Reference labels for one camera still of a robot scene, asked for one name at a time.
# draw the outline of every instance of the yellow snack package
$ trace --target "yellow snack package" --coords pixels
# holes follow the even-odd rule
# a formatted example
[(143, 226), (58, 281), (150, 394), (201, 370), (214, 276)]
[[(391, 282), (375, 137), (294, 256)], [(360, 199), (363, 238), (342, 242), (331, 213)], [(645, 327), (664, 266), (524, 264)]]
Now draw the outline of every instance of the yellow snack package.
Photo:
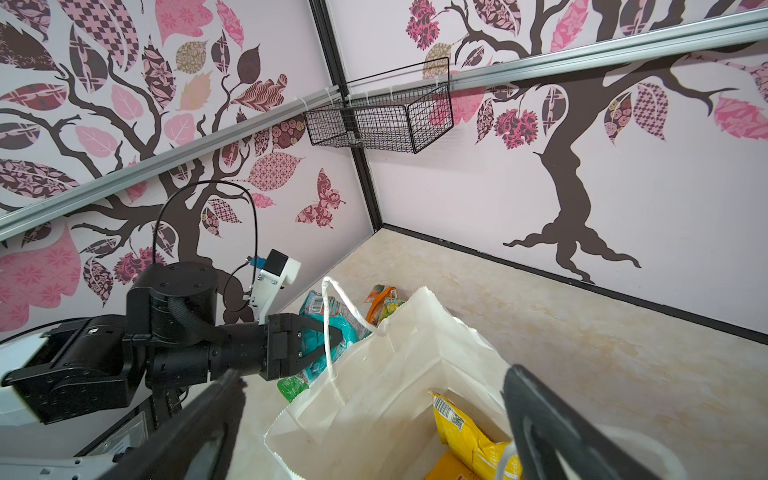
[[(432, 393), (432, 407), (440, 440), (481, 480), (493, 480), (496, 466), (508, 442), (492, 442), (472, 419), (439, 393)], [(522, 472), (520, 458), (512, 456), (505, 477), (519, 480)]]
[(424, 477), (424, 480), (480, 480), (461, 460), (451, 452), (442, 456), (435, 469)]

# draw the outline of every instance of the black vertical beam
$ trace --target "black vertical beam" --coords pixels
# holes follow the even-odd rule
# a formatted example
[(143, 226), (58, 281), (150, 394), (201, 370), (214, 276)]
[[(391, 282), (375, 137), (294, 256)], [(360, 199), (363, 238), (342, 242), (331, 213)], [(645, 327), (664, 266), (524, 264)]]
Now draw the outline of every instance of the black vertical beam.
[[(331, 82), (339, 85), (339, 92), (342, 98), (346, 98), (349, 89), (346, 86), (344, 66), (341, 62), (341, 55), (339, 55), (339, 46), (336, 44), (336, 36), (333, 34), (333, 25), (328, 13), (328, 5), (326, 5), (325, 0), (310, 0), (310, 7), (312, 8), (312, 16), (315, 18), (315, 26), (320, 37), (320, 44), (323, 46), (323, 54), (326, 57)], [(345, 118), (345, 123), (347, 121), (351, 122), (351, 125), (347, 126), (348, 129), (356, 131), (357, 126), (354, 125), (354, 116), (347, 115), (347, 117), (349, 118)], [(373, 231), (377, 232), (381, 230), (384, 223), (382, 222), (382, 214), (379, 210), (379, 201), (376, 199), (376, 192), (373, 189), (373, 179), (371, 178), (371, 170), (368, 167), (366, 152), (360, 147), (352, 147), (350, 150), (352, 150), (352, 158), (355, 161), (357, 177), (360, 179), (362, 196), (366, 199), (368, 215), (371, 217), (371, 225), (373, 226)]]

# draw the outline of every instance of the pink butterfly decal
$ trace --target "pink butterfly decal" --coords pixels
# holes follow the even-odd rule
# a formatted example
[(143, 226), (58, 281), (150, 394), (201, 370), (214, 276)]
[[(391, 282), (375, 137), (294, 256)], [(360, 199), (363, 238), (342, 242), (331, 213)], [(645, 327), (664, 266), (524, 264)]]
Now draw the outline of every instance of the pink butterfly decal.
[(320, 198), (318, 202), (309, 205), (296, 215), (296, 222), (312, 223), (316, 222), (318, 227), (331, 227), (333, 215), (330, 209), (338, 210), (340, 204), (346, 202), (341, 199), (338, 190), (331, 188), (331, 180), (326, 175), (324, 169), (320, 169), (317, 175), (317, 195)]

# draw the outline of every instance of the black wire basket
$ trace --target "black wire basket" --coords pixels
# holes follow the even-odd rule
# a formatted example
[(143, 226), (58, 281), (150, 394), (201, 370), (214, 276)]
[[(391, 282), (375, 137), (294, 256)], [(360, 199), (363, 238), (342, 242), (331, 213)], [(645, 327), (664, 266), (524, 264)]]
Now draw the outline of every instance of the black wire basket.
[(426, 76), (447, 74), (446, 81), (372, 97), (348, 96), (307, 111), (306, 129), (312, 145), (420, 152), (453, 128), (449, 62), (447, 57), (437, 58), (348, 82), (417, 65), (425, 65)]

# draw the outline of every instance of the snack package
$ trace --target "snack package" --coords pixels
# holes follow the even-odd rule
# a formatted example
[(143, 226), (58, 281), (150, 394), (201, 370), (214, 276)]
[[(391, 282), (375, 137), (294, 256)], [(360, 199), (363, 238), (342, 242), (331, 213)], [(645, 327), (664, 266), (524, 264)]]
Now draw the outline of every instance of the snack package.
[(442, 456), (435, 469), (424, 477), (424, 480), (480, 480), (461, 460), (451, 452)]
[[(349, 309), (342, 303), (336, 301), (332, 296), (328, 297), (329, 306), (329, 324), (341, 330), (342, 341), (331, 350), (331, 361), (335, 362), (349, 345), (358, 342), (370, 334), (364, 326), (360, 325), (352, 316)], [(323, 324), (323, 295), (314, 290), (306, 296), (304, 304), (301, 306), (299, 315), (317, 320)], [(301, 353), (308, 355), (314, 349), (325, 348), (323, 344), (323, 332), (305, 329), (301, 336)], [(295, 376), (281, 379), (277, 382), (277, 389), (288, 400), (292, 402), (301, 392), (308, 389), (312, 382), (326, 369), (326, 357), (323, 355)]]
[[(494, 480), (496, 466), (508, 442), (492, 442), (472, 419), (438, 393), (432, 393), (432, 407), (440, 440), (481, 480)], [(521, 474), (520, 458), (514, 455), (507, 464), (505, 477), (519, 480)]]
[(371, 293), (368, 294), (366, 303), (371, 304), (368, 315), (366, 315), (366, 322), (373, 326), (379, 326), (379, 323), (392, 315), (397, 307), (405, 303), (405, 300), (398, 298), (397, 289), (394, 286), (375, 285), (371, 289)]

